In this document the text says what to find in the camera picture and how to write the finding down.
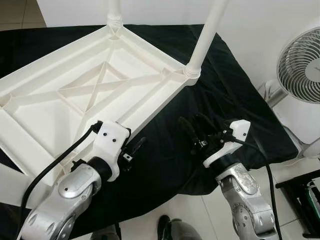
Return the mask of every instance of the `black cloth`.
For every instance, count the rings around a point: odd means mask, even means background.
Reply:
[[[101,26],[55,27],[0,32],[0,77],[85,36]],[[127,25],[171,57],[186,64],[202,25]],[[228,119],[251,122],[249,143],[257,142],[269,163],[294,158],[298,151],[274,113],[260,97],[250,79],[218,34],[202,65],[201,77],[185,87],[129,143],[141,137],[147,143],[129,173],[103,185],[88,210],[76,221],[72,237],[143,215],[177,193],[209,194],[217,184],[201,160],[190,155],[190,146],[179,131],[177,119],[203,113],[218,123]],[[253,149],[241,147],[236,156],[248,169],[264,161]],[[1,161],[6,156],[1,153]]]

